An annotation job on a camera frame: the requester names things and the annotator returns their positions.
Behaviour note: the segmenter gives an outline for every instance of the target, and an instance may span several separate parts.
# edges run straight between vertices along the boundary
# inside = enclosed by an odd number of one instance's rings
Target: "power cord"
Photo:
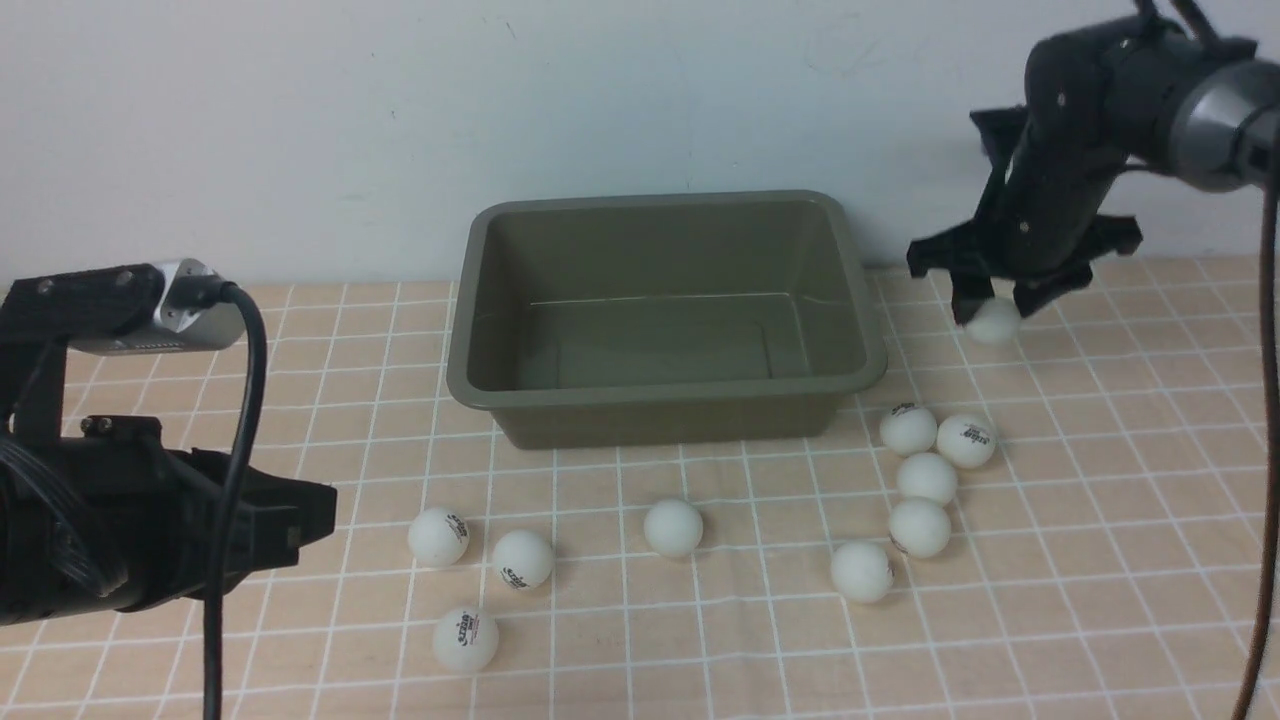
[[[102,519],[79,491],[52,465],[0,427],[0,468],[40,498],[56,523],[54,566],[67,579],[97,597],[106,597],[129,579],[129,568]]]
[[[209,573],[205,579],[205,720],[220,720],[223,714],[223,593],[227,584],[227,555],[230,551],[232,527],[239,506],[244,471],[248,469],[253,439],[262,415],[266,392],[266,325],[253,299],[234,283],[216,278],[180,278],[174,282],[170,297],[192,307],[210,307],[229,302],[244,318],[248,342],[248,369],[244,398],[241,405],[236,439],[223,479],[221,495],[214,510],[214,529],[209,538]]]
[[[1275,601],[1276,550],[1280,543],[1280,375],[1276,364],[1276,215],[1280,205],[1280,126],[1271,141],[1267,183],[1262,195],[1262,247],[1258,250],[1258,324],[1262,340],[1262,391],[1267,418],[1267,497],[1262,524],[1262,580],[1249,641],[1244,679],[1231,720],[1245,720],[1257,692]]]

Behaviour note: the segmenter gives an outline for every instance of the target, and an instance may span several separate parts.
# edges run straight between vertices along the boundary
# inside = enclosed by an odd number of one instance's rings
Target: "white wall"
[[[1280,3],[1204,0],[1224,32]],[[804,187],[872,261],[965,219],[974,108],[1126,0],[0,3],[0,277],[201,258],[241,281],[451,278],[494,202]],[[1144,252],[1253,251],[1252,190],[1130,177]]]

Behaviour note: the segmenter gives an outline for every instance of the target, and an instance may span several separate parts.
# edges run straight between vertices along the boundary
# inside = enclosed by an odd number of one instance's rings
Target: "ping pong ball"
[[[663,557],[685,557],[703,542],[703,516],[682,500],[660,500],[644,516],[644,539]]]
[[[897,492],[902,497],[923,497],[938,505],[955,500],[960,484],[956,469],[936,452],[920,452],[897,468]]]
[[[556,553],[532,530],[512,530],[493,547],[493,565],[507,585],[532,589],[547,582],[556,566]]]
[[[964,332],[978,345],[1009,345],[1018,336],[1023,315],[1018,305],[1007,297],[992,297],[978,307],[973,319],[965,323]]]
[[[852,541],[831,556],[831,583],[854,602],[872,603],[893,587],[893,566],[884,548],[868,541]]]
[[[435,659],[454,673],[476,673],[498,653],[498,623],[475,607],[456,607],[435,624]]]
[[[933,557],[951,539],[951,518],[936,502],[911,497],[888,515],[888,539],[909,557]]]
[[[977,415],[952,415],[938,425],[938,455],[956,468],[980,468],[996,452],[996,432]]]
[[[408,548],[426,568],[453,565],[470,543],[466,521],[444,507],[428,507],[408,527]]]
[[[914,402],[899,405],[881,420],[881,442],[902,457],[933,447],[937,436],[937,418]]]

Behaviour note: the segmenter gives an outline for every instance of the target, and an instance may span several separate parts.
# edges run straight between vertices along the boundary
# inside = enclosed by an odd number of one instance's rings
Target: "printed logo on ball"
[[[960,437],[979,445],[991,445],[991,438],[987,436],[987,430],[979,428],[978,425],[965,425]]]
[[[512,570],[511,568],[503,568],[502,573],[499,573],[499,575],[502,575],[502,579],[508,585],[516,588],[517,591],[525,589],[525,588],[529,587],[529,583],[526,583],[525,579],[521,578],[520,575],[517,575],[516,571]]]
[[[463,612],[462,619],[458,620],[458,644],[462,647],[475,644],[479,633],[480,619],[470,612]]]
[[[449,529],[453,530],[453,536],[457,537],[458,541],[467,537],[467,524],[462,521],[462,518],[451,512],[444,518],[444,520],[449,524]]]

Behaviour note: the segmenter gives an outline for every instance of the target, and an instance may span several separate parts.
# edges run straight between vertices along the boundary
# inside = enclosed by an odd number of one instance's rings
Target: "grid mat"
[[[1057,720],[1228,716],[1256,597],[1263,498],[1256,260],[1100,264],[1089,291],[979,348],[945,278],[872,274],[890,370],[809,441],[521,452],[442,380],[456,286],[262,287],[274,338],[253,465],[333,483],[338,529],[228,597],[227,717]],[[224,448],[244,347],[69,366],[68,428],[148,414],[170,447]],[[842,602],[833,543],[884,538],[886,409],[986,413],[1001,452],[961,474],[956,534],[879,605]],[[686,496],[689,561],[648,552],[644,509]],[[468,518],[463,560],[416,569],[425,505]],[[550,539],[516,596],[489,538]],[[483,602],[476,678],[433,621]],[[0,629],[4,720],[198,717],[200,611],[177,601]],[[1280,666],[1257,720],[1277,715]]]

